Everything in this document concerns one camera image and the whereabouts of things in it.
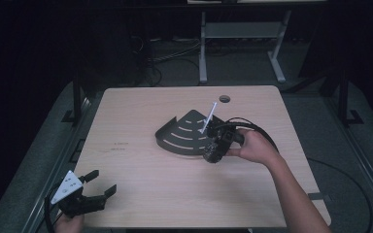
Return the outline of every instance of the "human hand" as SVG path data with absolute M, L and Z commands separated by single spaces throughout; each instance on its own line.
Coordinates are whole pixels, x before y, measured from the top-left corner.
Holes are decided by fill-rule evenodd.
M 84 229 L 84 215 L 72 218 L 62 214 L 55 225 L 56 233 L 80 233 Z
M 237 129 L 237 133 L 244 136 L 244 144 L 239 149 L 230 149 L 226 155 L 238 156 L 263 165 L 268 165 L 272 159 L 281 157 L 260 133 L 243 128 Z

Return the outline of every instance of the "white marker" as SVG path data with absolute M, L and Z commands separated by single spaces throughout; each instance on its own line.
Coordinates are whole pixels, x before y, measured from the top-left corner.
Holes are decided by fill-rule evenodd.
M 204 126 L 199 130 L 199 132 L 201 132 L 201 134 L 204 133 L 205 128 L 206 128 L 207 125 L 208 125 L 208 122 L 210 122 L 210 120 L 211 120 L 211 118 L 212 118 L 212 115 L 214 114 L 214 109 L 215 109 L 215 107 L 217 106 L 217 102 L 214 102 L 213 104 L 214 104 L 214 106 L 213 106 L 211 112 L 208 114 L 207 118 L 204 119 Z

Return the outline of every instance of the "light wood surface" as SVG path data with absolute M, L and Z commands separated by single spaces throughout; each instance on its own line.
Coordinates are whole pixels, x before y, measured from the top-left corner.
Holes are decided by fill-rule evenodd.
M 219 97 L 228 95 L 229 103 Z M 307 193 L 319 192 L 281 94 L 274 86 L 118 88 L 105 91 L 75 173 L 98 169 L 85 195 L 117 184 L 104 211 L 85 224 L 117 228 L 223 228 L 286 226 L 268 170 L 237 157 L 217 164 L 156 144 L 154 133 L 172 117 L 190 110 L 206 116 L 244 117 L 262 127 Z M 322 200 L 314 204 L 330 223 Z

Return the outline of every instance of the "forearm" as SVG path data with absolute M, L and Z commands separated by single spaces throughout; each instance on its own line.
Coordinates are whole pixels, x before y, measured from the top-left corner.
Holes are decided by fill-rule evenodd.
M 278 155 L 265 165 L 277 188 L 289 232 L 330 232 L 285 160 Z

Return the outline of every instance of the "human arm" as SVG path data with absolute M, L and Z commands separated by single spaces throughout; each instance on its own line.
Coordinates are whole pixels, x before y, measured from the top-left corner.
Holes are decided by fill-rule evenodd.
M 289 232 L 330 232 L 317 208 L 295 179 L 286 161 L 258 132 L 238 129 L 245 137 L 240 149 L 226 155 L 239 156 L 265 165 L 271 173 Z
M 72 218 L 61 214 L 55 225 L 56 233 L 80 233 L 84 229 L 84 215 Z

